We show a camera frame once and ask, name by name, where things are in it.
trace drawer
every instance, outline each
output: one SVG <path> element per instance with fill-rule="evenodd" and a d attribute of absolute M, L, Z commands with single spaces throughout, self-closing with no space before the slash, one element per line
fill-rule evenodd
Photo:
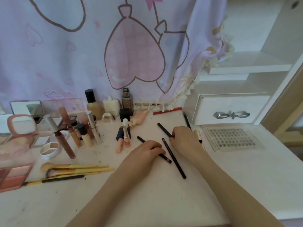
<path fill-rule="evenodd" d="M 193 117 L 191 118 L 191 123 L 194 125 L 234 122 L 252 123 L 268 101 L 269 95 L 199 95 L 198 98 Z M 241 115 L 243 112 L 249 113 L 249 115 Z"/>

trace powder compact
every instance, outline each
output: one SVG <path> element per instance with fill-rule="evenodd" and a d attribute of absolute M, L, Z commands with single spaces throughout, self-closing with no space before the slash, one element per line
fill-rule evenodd
<path fill-rule="evenodd" d="M 0 168 L 0 192 L 22 187 L 33 165 Z"/>

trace silver bow-shaped handle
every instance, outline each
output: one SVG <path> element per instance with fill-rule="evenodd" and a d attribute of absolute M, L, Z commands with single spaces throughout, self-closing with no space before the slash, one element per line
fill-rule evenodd
<path fill-rule="evenodd" d="M 225 118 L 228 118 L 228 117 L 231 117 L 231 119 L 234 119 L 234 118 L 247 118 L 248 116 L 250 116 L 250 113 L 248 112 L 245 112 L 245 111 L 241 111 L 241 112 L 238 112 L 237 114 L 235 114 L 234 112 L 231 113 L 231 114 L 225 114 L 225 113 L 222 113 L 222 112 L 216 112 L 214 114 L 214 117 L 216 119 L 225 119 Z"/>

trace white bottle tip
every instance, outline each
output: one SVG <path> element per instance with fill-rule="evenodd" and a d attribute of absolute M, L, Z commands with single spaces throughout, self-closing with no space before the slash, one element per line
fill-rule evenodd
<path fill-rule="evenodd" d="M 128 120 L 125 118 L 125 119 L 123 119 L 123 126 L 126 126 L 126 127 L 128 127 Z"/>

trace white cap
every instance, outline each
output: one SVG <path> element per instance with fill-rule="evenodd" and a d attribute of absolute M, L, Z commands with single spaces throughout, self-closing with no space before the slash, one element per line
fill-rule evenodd
<path fill-rule="evenodd" d="M 125 118 L 125 119 L 123 119 L 123 126 L 126 126 L 126 127 L 128 127 L 128 120 Z"/>
<path fill-rule="evenodd" d="M 45 121 L 47 122 L 47 124 L 49 125 L 50 129 L 53 132 L 56 132 L 59 130 L 57 124 L 55 123 L 55 121 L 53 120 L 53 118 L 50 115 L 45 115 L 43 118 L 45 119 Z"/>

